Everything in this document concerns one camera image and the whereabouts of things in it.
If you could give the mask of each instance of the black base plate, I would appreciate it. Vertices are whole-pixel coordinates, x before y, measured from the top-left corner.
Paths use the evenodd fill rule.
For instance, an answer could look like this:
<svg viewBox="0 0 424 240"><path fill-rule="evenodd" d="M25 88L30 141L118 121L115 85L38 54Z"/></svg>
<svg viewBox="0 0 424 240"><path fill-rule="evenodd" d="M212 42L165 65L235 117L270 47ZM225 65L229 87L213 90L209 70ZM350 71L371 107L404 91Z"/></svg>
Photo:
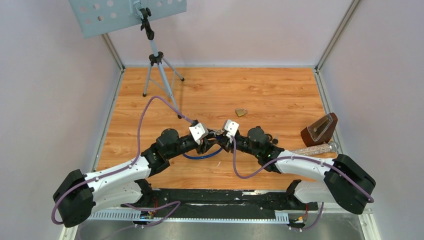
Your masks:
<svg viewBox="0 0 424 240"><path fill-rule="evenodd" d="M153 196L157 198L158 206L181 201L180 207L172 214L173 218L275 219L275 210L306 209L306 204L288 200L290 197L285 192L163 188L155 190ZM153 201L144 206L137 203L133 205L151 208ZM309 203L308 208L316 211L318 205L316 202ZM164 217L172 209L167 207L158 210L155 217Z"/></svg>

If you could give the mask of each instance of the wood grain surface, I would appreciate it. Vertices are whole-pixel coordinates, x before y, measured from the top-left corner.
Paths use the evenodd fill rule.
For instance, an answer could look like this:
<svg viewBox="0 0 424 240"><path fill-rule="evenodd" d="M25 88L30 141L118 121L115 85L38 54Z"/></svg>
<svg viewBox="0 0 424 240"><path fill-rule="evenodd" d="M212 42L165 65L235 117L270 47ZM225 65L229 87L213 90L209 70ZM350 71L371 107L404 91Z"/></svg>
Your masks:
<svg viewBox="0 0 424 240"><path fill-rule="evenodd" d="M304 148L300 132L325 113L313 72L309 68L179 68L185 78L176 78L173 93L180 110L210 129L222 128L231 119L240 124L246 135L250 128L261 126L266 133L278 134L278 146L294 150ZM165 69L172 79L172 71ZM97 170L110 168L135 157L137 126L150 97L166 94L153 83L143 97L147 68L127 68L111 118ZM157 68L152 79L162 84ZM236 108L248 113L237 117ZM153 100L141 127L141 150L144 151L164 129L174 128L180 136L189 133L189 124L160 100ZM324 154L323 157L334 157ZM154 188L255 189L285 190L295 179L305 177L262 171L250 179L240 179L233 171L232 155L222 151L204 160L179 156L170 167L147 180ZM248 154L237 152L237 170L242 175L260 165Z"/></svg>

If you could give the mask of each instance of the wire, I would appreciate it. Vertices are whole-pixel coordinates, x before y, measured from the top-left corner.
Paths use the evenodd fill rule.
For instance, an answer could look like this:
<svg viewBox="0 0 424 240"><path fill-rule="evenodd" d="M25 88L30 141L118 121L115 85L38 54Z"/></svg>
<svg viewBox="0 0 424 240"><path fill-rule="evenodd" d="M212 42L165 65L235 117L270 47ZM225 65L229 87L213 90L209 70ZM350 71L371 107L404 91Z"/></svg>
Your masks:
<svg viewBox="0 0 424 240"><path fill-rule="evenodd" d="M310 226L307 226L307 227L304 227L304 228L293 227L293 229L295 229L295 230L297 230L299 232L301 230L302 231L306 231L306 230L313 229L317 225L318 221L321 219L321 216L323 215L323 210L324 210L324 203L322 202L321 203L321 209L319 209L319 212L318 212L318 216L316 217L315 221Z"/></svg>
<svg viewBox="0 0 424 240"><path fill-rule="evenodd" d="M201 159L207 159L207 158L213 157L213 156L219 154L222 150L223 150L223 148L221 147L220 149L212 152L211 154L204 155L204 156L189 156L189 155L187 155L185 153L183 153L182 155L184 157L188 158L188 159L191 159L191 160L201 160Z"/></svg>
<svg viewBox="0 0 424 240"><path fill-rule="evenodd" d="M153 199L153 201L154 201L154 205L153 205L153 208L157 208L158 206L159 206L159 201L158 201L158 199L154 196L154 197L152 197L152 199Z"/></svg>
<svg viewBox="0 0 424 240"><path fill-rule="evenodd" d="M133 206L133 205L131 205L131 204L128 204L128 203L126 203L125 205L127 206L127 207L130 207L130 208L132 208L132 209L134 209L134 210L137 210L137 211L142 211L142 212L151 212L151 211L157 211L157 210L161 210L161 209L164 209L164 208L167 208L167 207L169 207L169 206L172 206L172 205L175 205L176 204L176 206L166 215L166 216L164 216L161 220L159 220L159 221L156 221L156 222L154 222L154 223L151 223L151 224L146 224L146 225L141 225L142 226L142 228L147 228L147 227L153 227L153 226L156 226L156 225L158 225L158 224L160 224L160 223L162 223L163 221L165 221L167 218L169 218L169 216L171 215L171 214L173 214L174 212L175 212L175 210L177 210L177 208L180 206L180 204L181 204L181 202L180 201L173 201L173 202L170 202L170 203L168 203L168 204L165 204L165 205L162 205L162 206L160 206L160 207L153 207L153 208L138 208L138 207L135 207L135 206ZM125 231L125 230L128 230L128 229L133 229L133 228L136 228L137 226L138 226L139 224L131 224L131 225L129 225L129 226L126 226L126 227L123 227L123 228L121 228L121 229L118 229L118 230L116 230L116 231L114 231L114 232L112 232L111 234L109 234L109 235L107 235L107 236L105 236L104 238L102 238L101 240L106 240L106 239L108 239L108 238L111 238L112 236L114 236L114 235L116 235L116 234L118 234L118 233L120 233L120 232L122 232L122 231ZM82 240L81 239L81 230L83 229L83 227L85 227L86 225L83 225L83 226L81 226L79 229L78 229L78 232L77 232L77 236L78 236L78 240Z"/></svg>
<svg viewBox="0 0 424 240"><path fill-rule="evenodd" d="M231 137L232 137L232 142L233 142L232 168L234 169L235 175L237 175L237 177L239 177L241 179L249 179L249 178L255 176L256 174L258 174L264 168L268 167L269 165L271 165L271 164L273 164L273 163L275 163L279 160L298 159L298 160L305 160L305 161L313 162L313 163L316 163L316 164L319 164L319 165L321 164L321 161L318 161L318 160L315 160L315 159L312 159L312 158L306 157L306 156L281 156L281 157L277 157L277 158L265 163L261 168L256 170L254 173L247 175L247 176L242 176L242 175L239 174L239 172L237 171L237 168L236 168L236 151L237 151L236 138L234 136L231 136ZM358 189L362 194L364 194L368 198L368 203L370 203L370 204L374 203L374 198L368 192L366 192L361 186L359 186L356 182L354 182L348 175L346 175L346 173L342 172L337 167L330 165L326 162L322 162L322 165L324 165L328 168L331 168L332 170L337 172L340 176L342 176L344 179L346 179L350 184L352 184L356 189Z"/></svg>
<svg viewBox="0 0 424 240"><path fill-rule="evenodd" d="M305 210L305 214L302 216L302 218L305 218L305 223L308 220L308 213L309 213L309 205L306 203L306 210Z"/></svg>
<svg viewBox="0 0 424 240"><path fill-rule="evenodd" d="M183 119L185 119L187 122L189 122L190 124L191 123L193 123L193 121L190 119L190 118L188 118L188 117L186 117L186 116L184 116L180 111L178 111L175 107L173 107L169 102L167 102L165 99L163 99L162 97L160 97L160 96L153 96L153 97L151 97L150 98L150 100L147 102L147 104L146 104L146 106L144 107L144 110L143 110L143 112L142 112L142 114L141 114L141 116L140 116L140 120L139 120L139 122L138 122L138 129L137 129L137 154L135 155L135 159L132 161L132 163L130 163L130 165L131 166L133 166L134 164L136 164L137 163L137 161L139 160L139 157L140 157L140 152L141 152L141 146L140 146L140 130L141 130L141 128L142 128L142 122L143 122L143 118L144 118L144 116L145 116L145 114L146 114L146 111L147 111L147 109L148 109L148 107L149 107L149 105L150 105L150 103L152 103L152 101L153 101L153 99L159 99L159 100L161 100L162 102L164 102L166 105L168 105L168 107L170 107L176 114L178 114L179 116L181 116ZM102 179L102 178L105 178L105 177L109 177L109 176L112 176L112 175L114 175L114 174L118 174L118 173L120 173L120 172L122 172L122 171L124 171L124 170L126 170L126 169L128 169L129 168L129 165L127 165L127 166L124 166L124 167L122 167L122 168L120 168L120 169L117 169L117 170L115 170L115 171L111 171L111 172L108 172L108 173L105 173L105 174L102 174L102 175L100 175L100 176L98 176L97 178L98 179ZM59 199L57 200L57 202L56 202L56 204L54 205L54 207L53 207L53 210L51 211L51 221L54 223L54 224L56 224L56 225L61 225L61 224L63 224L64 222L63 221L58 221L58 220L56 220L56 211L58 210L58 207L59 207L59 205L61 204L61 202L65 199L65 197L67 196L67 195L69 195L70 193L72 193L75 189L77 189L77 188L79 188L79 187L81 187L81 186L83 186L83 185L85 185L85 184L89 184L89 183L91 183L91 182L93 182L94 180L95 180L96 178L91 178L91 179L88 179L88 180L85 180L85 181L83 181L83 182L80 182L80 183L78 183L77 185L75 185L75 186L73 186L73 187L71 187L69 190L67 190L61 197L59 197Z"/></svg>

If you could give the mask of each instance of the perforated metal panel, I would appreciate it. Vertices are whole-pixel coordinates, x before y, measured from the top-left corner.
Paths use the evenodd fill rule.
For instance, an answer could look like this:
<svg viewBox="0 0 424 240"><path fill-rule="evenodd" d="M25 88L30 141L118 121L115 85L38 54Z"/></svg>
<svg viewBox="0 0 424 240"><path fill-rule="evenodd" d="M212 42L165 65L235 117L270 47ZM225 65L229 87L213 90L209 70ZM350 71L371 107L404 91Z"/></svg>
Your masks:
<svg viewBox="0 0 424 240"><path fill-rule="evenodd" d="M187 11L186 0L69 0L84 38L141 24L134 2L149 8L149 21Z"/></svg>
<svg viewBox="0 0 424 240"><path fill-rule="evenodd" d="M93 213L88 220L119 220L119 221L147 221L156 222L162 219L140 219L140 211L132 209L105 209ZM258 223L258 224L288 224L289 215L284 212L276 212L274 219L240 219L240 218L187 218L169 217L167 222L185 223Z"/></svg>

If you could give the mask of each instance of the tripod stand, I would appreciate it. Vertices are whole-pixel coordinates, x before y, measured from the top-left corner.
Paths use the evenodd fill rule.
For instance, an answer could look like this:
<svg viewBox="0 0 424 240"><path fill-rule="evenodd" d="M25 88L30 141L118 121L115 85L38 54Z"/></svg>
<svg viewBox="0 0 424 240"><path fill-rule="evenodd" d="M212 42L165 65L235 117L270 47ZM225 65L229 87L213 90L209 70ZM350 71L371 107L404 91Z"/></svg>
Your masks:
<svg viewBox="0 0 424 240"><path fill-rule="evenodd" d="M150 60L150 65L148 66L148 70L147 70L147 77L146 77L146 82L145 82L145 86L144 86L143 97L147 96L147 88L149 86L149 81L152 81L159 88L161 88L163 91L165 91L165 93L168 95L168 97L171 98L174 107L177 110L179 110L178 106L177 106L177 102L175 101L175 98L174 98L174 94L172 93L172 87L170 86L170 84L168 82L167 75L165 74L164 66L162 65L162 60L172 69L172 71L174 73L173 78L172 78L172 86L174 86L175 74L179 77L179 79L182 82L184 82L184 77L181 76L181 74L174 68L174 66L172 66L170 64L170 62L165 59L164 53L161 52L161 51L158 51L158 47L156 47L156 43L155 43L155 40L154 40L155 32L150 27L150 22L148 20L148 17L150 17L152 15L151 12L150 12L150 9L148 7L146 7L146 8L141 8L139 11L141 12L141 31L143 31L143 29L146 30L147 39L150 42L151 50L153 52L153 54L148 56L148 59ZM160 78L162 78L162 82L163 82L164 87L161 87L157 82L155 82L153 79L150 78L150 74L152 72L152 67L155 64L157 64L157 68L159 69Z"/></svg>

